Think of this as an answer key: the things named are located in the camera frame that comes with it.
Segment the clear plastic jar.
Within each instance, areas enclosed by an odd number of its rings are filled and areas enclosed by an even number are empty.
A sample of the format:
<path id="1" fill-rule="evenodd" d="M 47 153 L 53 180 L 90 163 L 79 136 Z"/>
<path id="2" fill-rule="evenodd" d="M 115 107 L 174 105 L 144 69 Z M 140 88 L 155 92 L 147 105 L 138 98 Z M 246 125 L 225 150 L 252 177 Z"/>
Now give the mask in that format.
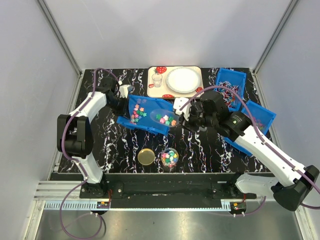
<path id="1" fill-rule="evenodd" d="M 174 148 L 166 148 L 160 154 L 162 168 L 165 173 L 173 172 L 179 160 L 179 154 Z"/>

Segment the strawberry pattern tray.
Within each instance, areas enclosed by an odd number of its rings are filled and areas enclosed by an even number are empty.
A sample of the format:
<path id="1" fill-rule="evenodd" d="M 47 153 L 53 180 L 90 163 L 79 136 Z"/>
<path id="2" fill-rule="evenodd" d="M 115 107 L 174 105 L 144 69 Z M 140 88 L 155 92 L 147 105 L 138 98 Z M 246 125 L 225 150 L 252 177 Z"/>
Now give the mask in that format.
<path id="1" fill-rule="evenodd" d="M 198 66 L 152 66 L 147 72 L 147 96 L 151 98 L 191 98 L 204 89 Z"/>

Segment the clear drinking glass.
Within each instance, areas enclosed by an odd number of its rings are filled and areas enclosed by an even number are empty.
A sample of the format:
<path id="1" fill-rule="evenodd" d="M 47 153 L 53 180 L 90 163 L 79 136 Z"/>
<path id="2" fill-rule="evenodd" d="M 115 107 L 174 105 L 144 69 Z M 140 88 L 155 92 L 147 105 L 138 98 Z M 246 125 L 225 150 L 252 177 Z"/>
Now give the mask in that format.
<path id="1" fill-rule="evenodd" d="M 163 80 L 163 76 L 162 74 L 160 73 L 154 73 L 152 76 L 152 81 L 153 81 L 153 84 L 154 84 L 154 87 L 155 88 L 159 88 L 162 86 L 162 80 Z"/>

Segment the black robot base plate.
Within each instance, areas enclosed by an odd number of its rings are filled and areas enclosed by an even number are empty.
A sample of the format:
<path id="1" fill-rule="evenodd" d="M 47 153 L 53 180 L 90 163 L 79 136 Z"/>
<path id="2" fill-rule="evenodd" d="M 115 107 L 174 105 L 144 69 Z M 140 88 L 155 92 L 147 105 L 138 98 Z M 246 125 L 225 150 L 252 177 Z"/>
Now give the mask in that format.
<path id="1" fill-rule="evenodd" d="M 102 199 L 111 195 L 121 199 L 132 195 L 183 195 L 213 199 L 255 199 L 254 193 L 236 189 L 239 173 L 108 173 L 102 182 L 86 183 L 80 189 L 81 199 Z"/>

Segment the gold jar lid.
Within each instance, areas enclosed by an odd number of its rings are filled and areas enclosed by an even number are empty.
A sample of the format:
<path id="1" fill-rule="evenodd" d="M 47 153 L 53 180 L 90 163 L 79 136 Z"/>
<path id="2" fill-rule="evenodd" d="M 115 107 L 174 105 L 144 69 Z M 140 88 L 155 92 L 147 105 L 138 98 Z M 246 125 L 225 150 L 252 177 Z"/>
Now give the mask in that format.
<path id="1" fill-rule="evenodd" d="M 155 153 L 149 148 L 143 148 L 137 155 L 137 160 L 143 166 L 149 166 L 155 161 Z"/>

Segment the blue bin of star candies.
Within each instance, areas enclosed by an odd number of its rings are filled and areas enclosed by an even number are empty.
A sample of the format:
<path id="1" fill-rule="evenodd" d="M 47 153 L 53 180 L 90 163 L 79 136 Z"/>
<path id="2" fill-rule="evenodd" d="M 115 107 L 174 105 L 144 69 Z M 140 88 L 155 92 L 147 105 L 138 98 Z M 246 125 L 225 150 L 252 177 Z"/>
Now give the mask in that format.
<path id="1" fill-rule="evenodd" d="M 129 118 L 119 116 L 116 123 L 130 130 L 143 130 L 152 134 L 168 135 L 170 127 L 160 123 L 160 119 L 166 111 L 172 111 L 173 104 L 160 98 L 128 96 Z"/>

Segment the right aluminium corner post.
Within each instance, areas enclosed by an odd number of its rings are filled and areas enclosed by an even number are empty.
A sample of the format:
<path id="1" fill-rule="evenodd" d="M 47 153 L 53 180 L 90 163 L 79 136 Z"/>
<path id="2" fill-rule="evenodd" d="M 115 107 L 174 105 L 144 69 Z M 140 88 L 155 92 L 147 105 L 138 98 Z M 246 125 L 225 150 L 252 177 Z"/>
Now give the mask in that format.
<path id="1" fill-rule="evenodd" d="M 268 55 L 270 54 L 271 50 L 273 49 L 274 45 L 276 44 L 278 38 L 280 37 L 281 33 L 283 32 L 285 26 L 287 25 L 290 17 L 292 16 L 294 10 L 296 9 L 297 5 L 300 3 L 300 0 L 290 0 L 288 6 L 286 7 L 282 17 L 280 18 L 275 30 L 273 31 L 266 47 L 264 48 L 257 64 L 252 69 L 254 74 L 257 74 L 261 69 L 262 65 L 264 64 L 265 60 L 267 59 Z"/>

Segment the blue bin of gummy candies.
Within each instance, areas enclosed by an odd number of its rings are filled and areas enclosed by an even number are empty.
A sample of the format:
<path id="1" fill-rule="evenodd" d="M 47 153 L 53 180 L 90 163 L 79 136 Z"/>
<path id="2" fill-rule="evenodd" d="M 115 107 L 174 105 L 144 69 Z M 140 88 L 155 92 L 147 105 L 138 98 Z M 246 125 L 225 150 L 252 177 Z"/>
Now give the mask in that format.
<path id="1" fill-rule="evenodd" d="M 271 127 L 274 119 L 276 118 L 276 113 L 264 108 L 263 106 L 248 100 L 246 103 L 246 106 L 250 110 L 253 119 L 258 127 L 258 129 L 266 135 L 269 131 L 269 128 Z M 224 141 L 228 144 L 230 144 L 233 148 L 239 150 L 242 153 L 245 153 L 249 157 L 252 157 L 253 155 L 246 150 L 245 148 L 241 147 L 240 145 L 236 144 L 235 142 L 232 142 L 229 138 L 224 137 Z"/>

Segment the scooped star candies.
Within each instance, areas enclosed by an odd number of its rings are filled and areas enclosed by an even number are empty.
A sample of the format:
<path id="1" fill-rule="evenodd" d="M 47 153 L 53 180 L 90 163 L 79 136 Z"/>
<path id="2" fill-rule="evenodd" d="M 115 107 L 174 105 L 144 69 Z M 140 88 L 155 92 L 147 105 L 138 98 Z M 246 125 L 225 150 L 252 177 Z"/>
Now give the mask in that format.
<path id="1" fill-rule="evenodd" d="M 168 114 L 156 114 L 155 119 L 158 123 L 167 127 L 175 127 L 179 121 L 179 117 L 177 115 Z"/>

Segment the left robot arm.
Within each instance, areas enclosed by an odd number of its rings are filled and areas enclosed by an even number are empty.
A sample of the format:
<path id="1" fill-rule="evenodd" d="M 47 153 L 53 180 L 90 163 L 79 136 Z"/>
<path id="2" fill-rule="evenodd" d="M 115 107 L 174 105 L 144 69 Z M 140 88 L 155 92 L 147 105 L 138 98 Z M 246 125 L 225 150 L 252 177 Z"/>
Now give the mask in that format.
<path id="1" fill-rule="evenodd" d="M 103 86 L 94 87 L 75 110 L 57 118 L 57 150 L 80 170 L 84 191 L 97 198 L 108 193 L 108 183 L 93 155 L 91 122 L 104 107 L 110 108 L 114 115 L 128 119 L 132 89 L 129 84 L 110 80 Z"/>

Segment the aluminium corner post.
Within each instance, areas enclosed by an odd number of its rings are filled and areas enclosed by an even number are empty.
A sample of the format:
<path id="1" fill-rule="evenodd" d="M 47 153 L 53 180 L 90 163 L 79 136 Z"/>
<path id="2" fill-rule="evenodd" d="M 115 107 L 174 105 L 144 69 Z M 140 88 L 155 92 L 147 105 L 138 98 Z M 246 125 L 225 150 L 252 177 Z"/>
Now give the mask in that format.
<path id="1" fill-rule="evenodd" d="M 292 16 L 294 10 L 296 9 L 297 5 L 300 3 L 300 0 L 290 0 L 288 6 L 286 7 L 282 17 L 280 18 L 275 30 L 273 31 L 266 47 L 264 48 L 257 64 L 252 69 L 254 74 L 257 74 L 261 69 L 262 65 L 264 64 L 265 60 L 267 59 L 268 55 L 270 54 L 271 50 L 273 49 L 274 45 L 276 44 L 278 38 L 280 37 L 281 33 L 283 32 L 285 26 L 287 25 L 290 17 Z"/>
<path id="2" fill-rule="evenodd" d="M 72 54 L 47 2 L 45 0 L 36 0 L 36 3 L 39 5 L 41 12 L 46 18 L 51 30 L 53 31 L 57 41 L 59 42 L 65 56 L 67 57 L 69 63 L 71 64 L 73 70 L 76 72 L 77 76 L 80 76 L 82 73 L 81 68 L 79 67 L 74 55 Z"/>

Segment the aluminium front rail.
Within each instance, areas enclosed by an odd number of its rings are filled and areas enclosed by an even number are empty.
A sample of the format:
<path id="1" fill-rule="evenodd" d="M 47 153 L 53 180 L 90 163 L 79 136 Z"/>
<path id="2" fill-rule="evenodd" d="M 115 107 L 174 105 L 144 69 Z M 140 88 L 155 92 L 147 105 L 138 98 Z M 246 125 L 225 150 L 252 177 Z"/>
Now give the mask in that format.
<path id="1" fill-rule="evenodd" d="M 247 206 L 254 199 L 214 199 L 200 195 L 131 195 L 120 199 L 80 198 L 81 187 L 78 182 L 41 181 L 34 198 L 43 200 L 48 210 L 90 210 L 90 211 L 218 211 L 229 212 L 235 204 Z"/>

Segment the blue bin of lollipops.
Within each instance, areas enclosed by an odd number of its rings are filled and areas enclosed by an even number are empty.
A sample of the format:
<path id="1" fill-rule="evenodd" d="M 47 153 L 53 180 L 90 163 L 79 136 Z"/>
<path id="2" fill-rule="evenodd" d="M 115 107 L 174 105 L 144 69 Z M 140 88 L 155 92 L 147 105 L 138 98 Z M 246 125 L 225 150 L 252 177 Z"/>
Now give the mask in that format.
<path id="1" fill-rule="evenodd" d="M 218 72 L 216 85 L 223 86 L 236 92 L 241 98 L 244 97 L 247 74 L 235 70 L 221 68 Z M 230 111 L 239 111 L 242 104 L 239 99 L 224 88 L 216 89 L 223 96 L 224 102 Z"/>

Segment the white plate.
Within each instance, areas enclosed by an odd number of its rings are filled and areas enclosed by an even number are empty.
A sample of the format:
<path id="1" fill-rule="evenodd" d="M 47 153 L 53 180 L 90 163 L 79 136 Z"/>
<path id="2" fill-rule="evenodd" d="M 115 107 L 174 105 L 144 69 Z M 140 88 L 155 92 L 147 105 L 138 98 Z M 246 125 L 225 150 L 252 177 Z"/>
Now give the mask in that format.
<path id="1" fill-rule="evenodd" d="M 187 94 L 194 92 L 200 86 L 201 80 L 200 74 L 194 69 L 178 67 L 167 74 L 166 84 L 174 92 Z"/>

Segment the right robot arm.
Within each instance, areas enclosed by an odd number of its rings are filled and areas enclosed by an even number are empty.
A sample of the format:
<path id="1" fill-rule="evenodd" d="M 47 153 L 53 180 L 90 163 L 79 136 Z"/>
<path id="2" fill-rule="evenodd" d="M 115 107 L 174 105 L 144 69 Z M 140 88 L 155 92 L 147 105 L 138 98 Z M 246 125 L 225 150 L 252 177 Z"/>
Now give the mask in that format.
<path id="1" fill-rule="evenodd" d="M 316 185 L 320 171 L 314 165 L 305 166 L 278 148 L 257 127 L 251 113 L 229 111 L 223 96 L 211 87 L 197 93 L 200 108 L 192 105 L 191 98 L 175 99 L 173 109 L 180 124 L 187 130 L 216 132 L 249 151 L 273 174 L 272 177 L 238 173 L 227 185 L 228 195 L 239 198 L 243 194 L 255 194 L 275 201 L 289 211 L 303 206 Z"/>

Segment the clear plastic scoop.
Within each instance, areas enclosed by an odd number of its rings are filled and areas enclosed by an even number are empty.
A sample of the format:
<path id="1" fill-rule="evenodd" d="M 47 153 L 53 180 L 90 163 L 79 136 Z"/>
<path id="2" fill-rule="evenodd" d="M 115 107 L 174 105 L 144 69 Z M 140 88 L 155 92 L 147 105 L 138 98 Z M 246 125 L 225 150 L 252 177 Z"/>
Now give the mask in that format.
<path id="1" fill-rule="evenodd" d="M 162 126 L 175 128 L 181 126 L 180 116 L 174 111 L 158 108 L 150 113 L 150 118 Z"/>

